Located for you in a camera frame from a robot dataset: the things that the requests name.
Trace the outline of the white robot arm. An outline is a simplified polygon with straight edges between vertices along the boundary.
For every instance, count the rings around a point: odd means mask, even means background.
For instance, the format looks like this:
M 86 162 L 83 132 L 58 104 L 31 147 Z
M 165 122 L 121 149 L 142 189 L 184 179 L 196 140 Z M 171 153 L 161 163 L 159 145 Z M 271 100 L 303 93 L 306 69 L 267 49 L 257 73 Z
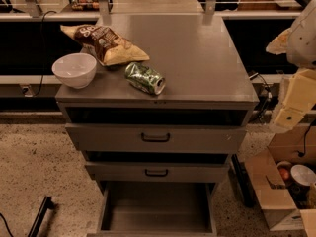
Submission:
M 285 53 L 287 61 L 298 67 L 291 77 L 281 80 L 270 122 L 273 132 L 284 133 L 294 129 L 316 104 L 316 0 L 268 44 L 266 52 Z

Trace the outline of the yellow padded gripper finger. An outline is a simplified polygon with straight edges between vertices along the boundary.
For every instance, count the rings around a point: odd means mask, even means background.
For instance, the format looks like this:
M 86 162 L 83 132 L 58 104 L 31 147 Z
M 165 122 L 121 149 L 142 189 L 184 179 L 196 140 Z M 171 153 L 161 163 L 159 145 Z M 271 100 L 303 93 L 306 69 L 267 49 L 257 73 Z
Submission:
M 289 53 L 289 36 L 291 28 L 285 29 L 266 47 L 266 52 L 274 55 Z
M 270 130 L 285 133 L 294 129 L 316 104 L 316 71 L 299 68 L 284 76 L 279 85 L 278 104 L 273 110 Z

